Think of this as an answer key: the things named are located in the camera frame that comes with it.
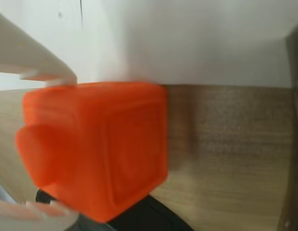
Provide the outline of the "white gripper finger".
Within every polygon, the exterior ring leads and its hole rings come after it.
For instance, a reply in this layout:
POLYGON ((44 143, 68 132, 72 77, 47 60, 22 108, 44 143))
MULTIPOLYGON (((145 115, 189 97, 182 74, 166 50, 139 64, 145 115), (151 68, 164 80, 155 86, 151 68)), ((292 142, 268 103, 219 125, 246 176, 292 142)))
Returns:
POLYGON ((0 73, 47 85, 77 83, 72 69, 0 13, 0 73))
POLYGON ((64 204, 0 200, 0 231, 66 231, 78 220, 78 212, 64 204))

